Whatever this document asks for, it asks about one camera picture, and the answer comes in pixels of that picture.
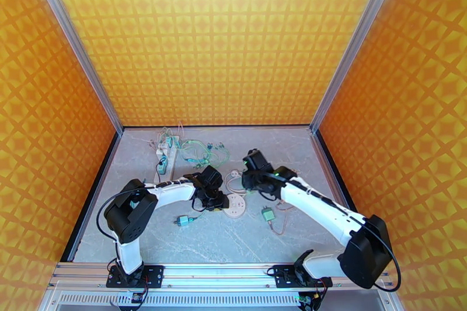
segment black mounting plate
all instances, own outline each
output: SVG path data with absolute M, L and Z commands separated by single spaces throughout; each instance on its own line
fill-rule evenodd
M 149 289 L 160 289 L 162 279 L 164 278 L 163 265 L 144 265 L 142 270 L 142 278 L 135 286 L 128 286 L 125 279 L 119 272 L 116 265 L 110 268 L 110 273 L 107 276 L 106 287 L 108 288 L 144 288 L 146 286 L 146 277 L 148 277 Z
M 290 289 L 290 288 L 322 288 L 326 286 L 330 288 L 332 286 L 332 280 L 329 277 L 321 279 L 312 279 L 303 285 L 295 276 L 295 267 L 291 264 L 285 265 L 274 265 L 268 270 L 268 275 L 274 277 L 276 287 L 278 289 Z

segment white round socket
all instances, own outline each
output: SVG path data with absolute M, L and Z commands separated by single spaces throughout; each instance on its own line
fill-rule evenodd
M 228 217 L 238 219 L 245 213 L 245 199 L 238 194 L 229 194 L 227 195 L 227 198 L 229 199 L 229 208 L 224 209 L 223 211 Z

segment black edge trim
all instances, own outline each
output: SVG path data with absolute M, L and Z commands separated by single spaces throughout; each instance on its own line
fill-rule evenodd
M 329 152 L 329 149 L 327 148 L 325 139 L 323 138 L 319 130 L 316 130 L 316 137 L 318 138 L 319 144 L 321 145 L 325 153 L 326 159 L 329 162 L 329 165 L 331 166 L 332 172 L 334 173 L 334 176 L 336 177 L 337 183 L 339 184 L 339 187 L 342 190 L 342 194 L 344 195 L 344 199 L 346 200 L 346 203 L 348 204 L 348 208 L 354 212 L 358 212 L 357 207 L 355 206 L 355 203 L 352 200 L 352 197 L 350 196 L 350 193 L 346 187 L 346 184 L 344 183 L 344 180 L 342 179 L 342 176 L 340 175 L 339 170 L 337 169 L 336 162 L 334 162 L 334 159 L 332 158 L 331 153 Z
M 76 240 L 79 238 L 79 232 L 81 230 L 81 226 L 84 223 L 84 219 L 86 217 L 86 214 L 88 213 L 91 202 L 94 199 L 94 196 L 96 195 L 96 190 L 99 185 L 100 179 L 103 176 L 107 163 L 109 162 L 110 155 L 112 154 L 112 150 L 115 144 L 117 143 L 118 138 L 119 138 L 119 135 L 115 132 L 115 134 L 113 135 L 112 141 L 110 142 L 109 149 L 107 150 L 106 155 L 104 156 L 104 159 L 102 160 L 102 164 L 100 165 L 99 170 L 97 171 L 96 177 L 94 178 L 94 182 L 92 183 L 91 189 L 89 190 L 88 197 L 86 198 L 83 208 L 81 209 L 78 219 L 76 220 L 75 227 L 73 228 L 73 231 L 71 232 L 71 235 L 68 239 L 68 243 L 65 246 L 65 250 L 63 251 L 62 257 L 60 258 L 60 262 L 70 262 L 75 257 L 76 251 L 73 251 L 73 249 L 74 249 Z
M 257 125 L 187 125 L 183 126 L 184 128 L 197 128 L 197 127 L 280 127 L 280 126 L 303 126 L 303 127 L 309 127 L 309 124 L 271 124 L 271 125 L 262 125 L 262 124 L 257 124 Z M 177 128 L 177 126 L 124 126 L 123 130 L 125 129 L 159 129 L 163 127 L 168 127 L 168 128 Z

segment orange wall panel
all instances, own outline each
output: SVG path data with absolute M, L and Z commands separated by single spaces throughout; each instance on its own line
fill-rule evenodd
M 407 310 L 466 310 L 467 0 L 385 0 L 320 128 Z
M 368 0 L 63 0 L 124 125 L 308 124 Z
M 114 129 L 46 0 L 0 3 L 0 309 L 35 310 Z

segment perforated metal panel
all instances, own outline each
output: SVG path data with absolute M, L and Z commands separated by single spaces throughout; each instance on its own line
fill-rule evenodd
M 108 306 L 111 303 L 119 306 L 135 305 L 131 303 L 132 292 L 86 292 L 61 291 L 59 305 Z M 183 293 L 173 292 L 149 293 L 145 306 L 184 306 L 184 307 L 258 307 L 258 306 L 297 306 L 297 292 L 256 292 L 256 293 Z

